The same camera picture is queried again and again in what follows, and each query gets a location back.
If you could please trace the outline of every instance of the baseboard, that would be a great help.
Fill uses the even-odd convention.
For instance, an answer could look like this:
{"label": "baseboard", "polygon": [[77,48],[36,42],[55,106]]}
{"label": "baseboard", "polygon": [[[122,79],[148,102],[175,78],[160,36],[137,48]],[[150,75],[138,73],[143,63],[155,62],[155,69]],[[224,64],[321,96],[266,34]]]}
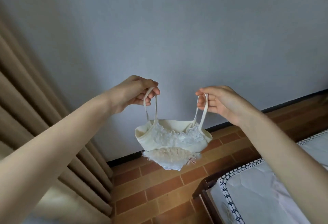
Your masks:
{"label": "baseboard", "polygon": [[[316,93],[313,93],[313,94],[309,94],[309,95],[306,95],[306,96],[303,96],[303,97],[297,98],[295,100],[288,101],[288,102],[285,102],[285,103],[282,103],[282,104],[279,104],[279,105],[276,105],[276,106],[273,106],[273,107],[269,107],[267,109],[262,110],[262,112],[263,113],[273,112],[273,111],[281,109],[283,107],[290,106],[290,105],[293,105],[295,103],[307,100],[311,97],[321,95],[321,94],[326,94],[326,93],[328,93],[328,89],[325,89],[325,90],[322,90],[322,91],[319,91],[319,92],[316,92]],[[208,132],[215,132],[215,131],[218,131],[220,129],[223,129],[223,128],[226,128],[226,127],[229,127],[229,126],[233,126],[233,125],[230,122],[224,122],[224,123],[221,123],[219,125],[207,128],[206,130]],[[130,155],[127,155],[127,156],[124,156],[124,157],[109,161],[109,162],[107,162],[107,164],[110,167],[114,167],[114,166],[117,166],[117,165],[120,165],[120,164],[124,164],[124,163],[129,162],[131,160],[134,160],[136,158],[140,158],[142,156],[142,152],[143,151],[136,152],[136,153],[133,153],[133,154],[130,154]]]}

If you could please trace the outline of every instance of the bra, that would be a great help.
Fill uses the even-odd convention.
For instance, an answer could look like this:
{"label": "bra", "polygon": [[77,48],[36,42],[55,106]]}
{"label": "bra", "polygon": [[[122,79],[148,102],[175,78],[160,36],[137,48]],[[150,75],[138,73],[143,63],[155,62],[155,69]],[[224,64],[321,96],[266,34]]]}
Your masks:
{"label": "bra", "polygon": [[196,122],[198,108],[193,121],[159,120],[157,117],[157,95],[155,95],[155,118],[149,120],[145,99],[153,90],[149,88],[145,94],[147,123],[134,131],[135,137],[141,144],[143,156],[153,160],[164,169],[181,170],[183,165],[200,157],[200,152],[212,140],[212,135],[202,129],[208,109],[208,95],[205,94],[206,104],[200,124]]}

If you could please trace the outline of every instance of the lace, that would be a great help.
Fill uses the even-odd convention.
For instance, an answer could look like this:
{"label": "lace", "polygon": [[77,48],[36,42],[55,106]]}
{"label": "lace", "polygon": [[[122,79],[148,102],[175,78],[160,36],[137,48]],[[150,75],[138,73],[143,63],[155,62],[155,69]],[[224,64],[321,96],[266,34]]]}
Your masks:
{"label": "lace", "polygon": [[158,122],[155,123],[151,130],[153,140],[164,147],[179,147],[179,145],[192,145],[204,139],[200,133],[198,125],[186,129],[186,132],[175,132],[167,130]]}

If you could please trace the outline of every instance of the beige curtain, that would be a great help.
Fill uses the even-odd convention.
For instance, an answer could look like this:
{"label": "beige curtain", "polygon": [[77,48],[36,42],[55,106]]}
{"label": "beige curtain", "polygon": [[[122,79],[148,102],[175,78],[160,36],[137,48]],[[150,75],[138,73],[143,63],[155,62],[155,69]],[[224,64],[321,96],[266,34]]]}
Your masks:
{"label": "beige curtain", "polygon": [[[17,40],[0,21],[2,157],[68,114]],[[34,214],[62,219],[67,223],[110,223],[112,176],[113,172],[104,158],[89,142],[42,198]]]}

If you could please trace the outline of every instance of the white mattress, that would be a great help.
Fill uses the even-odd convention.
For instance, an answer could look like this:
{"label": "white mattress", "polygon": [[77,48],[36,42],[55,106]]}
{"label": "white mattress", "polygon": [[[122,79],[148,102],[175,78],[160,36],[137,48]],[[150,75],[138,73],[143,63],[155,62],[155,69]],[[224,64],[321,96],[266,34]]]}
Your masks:
{"label": "white mattress", "polygon": [[[298,144],[315,160],[328,165],[328,130]],[[272,179],[272,170],[260,158],[226,173],[208,192],[226,224],[289,224],[289,217],[273,195]]]}

